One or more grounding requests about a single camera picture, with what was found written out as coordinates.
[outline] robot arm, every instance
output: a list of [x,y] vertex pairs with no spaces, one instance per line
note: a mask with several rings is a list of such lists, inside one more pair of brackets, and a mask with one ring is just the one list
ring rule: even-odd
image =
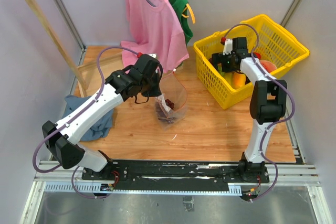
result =
[[[264,170],[265,153],[270,134],[274,129],[271,124],[280,120],[286,111],[286,93],[275,82],[275,77],[270,75],[260,64],[259,59],[253,59],[247,49],[247,39],[239,37],[234,39],[223,38],[223,52],[213,54],[212,62],[222,64],[223,72],[241,71],[254,85],[250,103],[250,114],[253,120],[253,130],[249,144],[239,161],[240,174],[261,173]],[[277,80],[287,88],[284,80]]]
[[99,96],[97,96],[98,90],[69,116],[56,124],[48,121],[42,126],[45,137],[60,129],[46,141],[46,146],[64,169],[77,165],[97,172],[101,178],[104,174],[110,174],[112,160],[103,152],[90,150],[79,145],[78,142],[102,116],[129,97],[137,97],[139,93],[147,98],[161,95],[159,82],[162,77],[162,67],[155,57],[156,55],[143,54],[134,66],[113,72],[106,78]]

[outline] wooden pole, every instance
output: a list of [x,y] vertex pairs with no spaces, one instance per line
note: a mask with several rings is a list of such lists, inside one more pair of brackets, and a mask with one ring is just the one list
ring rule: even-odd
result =
[[79,72],[77,69],[76,64],[73,62],[72,58],[70,57],[69,53],[66,51],[65,47],[63,46],[62,42],[58,38],[57,34],[53,30],[53,27],[49,23],[47,17],[45,14],[42,12],[41,8],[37,4],[35,0],[25,0],[27,4],[29,5],[30,9],[33,10],[34,14],[40,21],[40,23],[43,25],[44,29],[48,33],[48,35],[51,37],[53,40],[54,44],[56,45],[58,51],[61,53],[71,70],[74,72],[75,76],[77,77],[79,83],[82,85],[83,89],[87,89],[87,84],[84,81],[84,78],[82,74]]

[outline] blue cloth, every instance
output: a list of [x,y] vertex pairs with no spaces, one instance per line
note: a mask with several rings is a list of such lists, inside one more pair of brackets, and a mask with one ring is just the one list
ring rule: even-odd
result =
[[[76,97],[74,95],[68,95],[65,97],[64,100],[67,102],[67,106],[65,108],[63,118],[78,109],[89,98],[90,97]],[[112,114],[113,110],[107,112],[83,135],[81,141],[92,141],[101,137],[106,137],[109,134],[110,128],[112,128]]]

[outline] clear plastic bag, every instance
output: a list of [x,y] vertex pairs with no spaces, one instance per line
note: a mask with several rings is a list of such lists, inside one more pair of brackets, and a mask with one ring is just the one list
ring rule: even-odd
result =
[[184,118],[187,111],[187,90],[174,72],[162,78],[160,89],[162,95],[155,98],[155,113],[160,126],[166,130]]

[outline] yellow basket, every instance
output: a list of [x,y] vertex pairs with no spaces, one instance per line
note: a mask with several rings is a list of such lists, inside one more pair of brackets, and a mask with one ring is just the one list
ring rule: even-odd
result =
[[[284,76],[296,63],[309,56],[309,50],[298,42],[289,31],[264,14],[241,23],[250,24],[258,31],[260,44],[256,52],[261,54],[262,60],[268,60],[278,67],[277,70],[271,72],[277,79]],[[253,91],[252,83],[239,89],[232,88],[228,79],[223,78],[208,61],[213,53],[223,51],[221,38],[227,31],[215,32],[194,43],[197,76],[223,109],[249,97]],[[235,37],[246,37],[249,51],[257,41],[255,33],[247,26],[238,26],[227,36],[228,39]]]

